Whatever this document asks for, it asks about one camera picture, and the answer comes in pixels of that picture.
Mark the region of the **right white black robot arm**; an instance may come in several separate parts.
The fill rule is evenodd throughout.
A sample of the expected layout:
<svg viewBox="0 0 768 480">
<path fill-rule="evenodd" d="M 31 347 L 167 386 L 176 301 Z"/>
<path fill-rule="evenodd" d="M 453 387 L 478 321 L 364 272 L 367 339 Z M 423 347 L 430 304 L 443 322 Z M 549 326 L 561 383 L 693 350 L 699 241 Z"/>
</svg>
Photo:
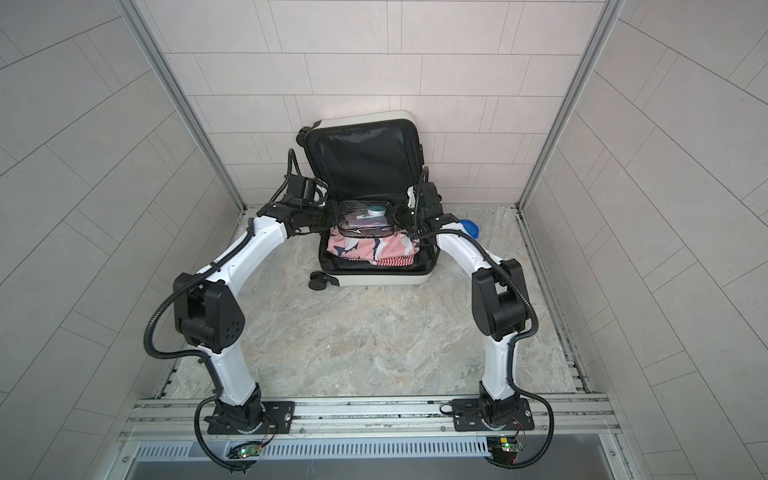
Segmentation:
<svg viewBox="0 0 768 480">
<path fill-rule="evenodd" d="M 522 267 L 515 260 L 503 261 L 491 255 L 455 216 L 444 212 L 434 183 L 422 178 L 410 187 L 408 208 L 414 222 L 410 231 L 424 246 L 450 256 L 468 275 L 472 317 L 485 337 L 479 396 L 475 403 L 456 406 L 453 411 L 491 430 L 531 430 L 530 407 L 512 386 L 514 343 L 529 319 Z"/>
</svg>

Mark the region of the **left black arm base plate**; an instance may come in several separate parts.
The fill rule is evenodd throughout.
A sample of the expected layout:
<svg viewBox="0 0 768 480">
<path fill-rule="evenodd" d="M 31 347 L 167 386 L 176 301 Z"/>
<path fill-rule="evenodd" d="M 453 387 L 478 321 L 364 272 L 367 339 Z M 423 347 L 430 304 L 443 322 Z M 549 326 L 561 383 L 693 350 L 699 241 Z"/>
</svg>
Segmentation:
<svg viewBox="0 0 768 480">
<path fill-rule="evenodd" d="M 254 401 L 234 406 L 217 400 L 213 413 L 204 421 L 207 433 L 213 435 L 287 434 L 294 413 L 292 401 Z"/>
</svg>

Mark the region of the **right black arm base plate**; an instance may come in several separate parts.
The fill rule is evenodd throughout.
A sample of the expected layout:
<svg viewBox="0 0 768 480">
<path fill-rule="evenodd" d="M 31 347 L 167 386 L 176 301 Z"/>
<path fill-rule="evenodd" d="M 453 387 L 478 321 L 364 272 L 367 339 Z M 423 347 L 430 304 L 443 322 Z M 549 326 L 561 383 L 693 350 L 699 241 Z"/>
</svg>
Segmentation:
<svg viewBox="0 0 768 480">
<path fill-rule="evenodd" d="M 450 400 L 445 412 L 458 432 L 531 431 L 535 428 L 527 400 L 513 395 L 504 400 L 486 397 Z"/>
</svg>

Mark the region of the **pink whale print garment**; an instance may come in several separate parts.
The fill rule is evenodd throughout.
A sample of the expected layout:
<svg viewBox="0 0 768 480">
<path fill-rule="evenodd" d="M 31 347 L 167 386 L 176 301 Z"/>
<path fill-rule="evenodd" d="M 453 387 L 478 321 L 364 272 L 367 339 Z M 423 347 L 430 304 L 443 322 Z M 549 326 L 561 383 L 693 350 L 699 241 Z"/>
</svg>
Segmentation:
<svg viewBox="0 0 768 480">
<path fill-rule="evenodd" d="M 349 238 L 342 236 L 338 229 L 332 229 L 327 245 L 327 252 L 333 256 L 367 263 L 386 257 L 416 256 L 419 251 L 419 241 L 412 240 L 404 231 L 381 238 Z"/>
</svg>

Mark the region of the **red white striped garment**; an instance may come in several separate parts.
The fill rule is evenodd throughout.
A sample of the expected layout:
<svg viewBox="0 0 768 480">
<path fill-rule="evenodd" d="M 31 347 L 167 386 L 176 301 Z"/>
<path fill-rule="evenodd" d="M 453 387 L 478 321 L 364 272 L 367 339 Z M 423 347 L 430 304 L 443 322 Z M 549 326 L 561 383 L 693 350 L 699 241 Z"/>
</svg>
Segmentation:
<svg viewBox="0 0 768 480">
<path fill-rule="evenodd" d="M 413 254 L 411 255 L 401 255 L 401 256 L 395 256 L 395 257 L 386 257 L 386 258 L 380 258 L 377 260 L 370 260 L 370 263 L 375 266 L 382 266 L 382 267 L 407 267 L 414 264 L 415 256 Z"/>
</svg>

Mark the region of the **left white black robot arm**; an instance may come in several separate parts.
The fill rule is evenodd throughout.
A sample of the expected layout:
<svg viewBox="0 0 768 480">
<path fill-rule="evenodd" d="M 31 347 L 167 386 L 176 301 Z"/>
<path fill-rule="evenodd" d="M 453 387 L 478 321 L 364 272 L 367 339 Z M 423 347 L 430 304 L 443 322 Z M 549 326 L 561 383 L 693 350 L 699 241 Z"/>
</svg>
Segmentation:
<svg viewBox="0 0 768 480">
<path fill-rule="evenodd" d="M 214 413 L 206 419 L 213 433 L 251 433 L 264 423 L 260 387 L 241 350 L 246 318 L 239 290 L 274 249 L 325 219 L 328 187 L 322 180 L 290 174 L 278 192 L 283 198 L 249 218 L 245 232 L 206 270 L 181 274 L 174 283 L 175 328 L 213 381 Z"/>
</svg>

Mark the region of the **clear toiletry pouch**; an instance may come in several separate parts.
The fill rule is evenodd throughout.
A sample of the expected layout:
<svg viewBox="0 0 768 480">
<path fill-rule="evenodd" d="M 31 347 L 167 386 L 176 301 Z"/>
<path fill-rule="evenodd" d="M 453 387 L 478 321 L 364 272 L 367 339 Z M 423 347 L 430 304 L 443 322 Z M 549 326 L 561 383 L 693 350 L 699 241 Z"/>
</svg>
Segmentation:
<svg viewBox="0 0 768 480">
<path fill-rule="evenodd" d="M 349 238 L 381 238 L 395 232 L 393 206 L 385 201 L 347 200 L 339 203 L 336 228 Z"/>
</svg>

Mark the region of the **blue lid plastic jar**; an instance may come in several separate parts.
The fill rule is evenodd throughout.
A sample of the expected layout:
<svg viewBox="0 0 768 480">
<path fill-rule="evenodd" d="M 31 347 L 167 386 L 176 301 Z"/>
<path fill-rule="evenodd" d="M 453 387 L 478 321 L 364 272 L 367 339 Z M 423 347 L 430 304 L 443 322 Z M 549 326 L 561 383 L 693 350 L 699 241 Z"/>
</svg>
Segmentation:
<svg viewBox="0 0 768 480">
<path fill-rule="evenodd" d="M 461 219 L 460 223 L 463 226 L 466 233 L 469 234 L 472 238 L 474 239 L 479 238 L 480 229 L 477 224 L 475 224 L 473 221 L 468 219 Z"/>
</svg>

